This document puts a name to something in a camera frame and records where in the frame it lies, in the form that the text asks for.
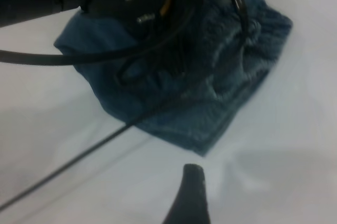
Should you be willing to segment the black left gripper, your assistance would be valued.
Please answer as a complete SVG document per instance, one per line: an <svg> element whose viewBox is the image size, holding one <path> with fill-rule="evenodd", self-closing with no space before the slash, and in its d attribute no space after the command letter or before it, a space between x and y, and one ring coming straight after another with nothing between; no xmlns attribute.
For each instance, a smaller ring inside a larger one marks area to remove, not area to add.
<svg viewBox="0 0 337 224"><path fill-rule="evenodd" d="M190 20L185 0L80 0L93 18L112 18L137 40L171 38Z"/></svg>

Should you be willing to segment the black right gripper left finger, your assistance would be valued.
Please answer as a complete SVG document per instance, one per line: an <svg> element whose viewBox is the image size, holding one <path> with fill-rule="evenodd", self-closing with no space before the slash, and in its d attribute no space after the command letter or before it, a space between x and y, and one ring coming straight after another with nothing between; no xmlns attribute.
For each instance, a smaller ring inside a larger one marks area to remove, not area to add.
<svg viewBox="0 0 337 224"><path fill-rule="evenodd" d="M205 175L197 164L185 164L182 181L164 223L210 223Z"/></svg>

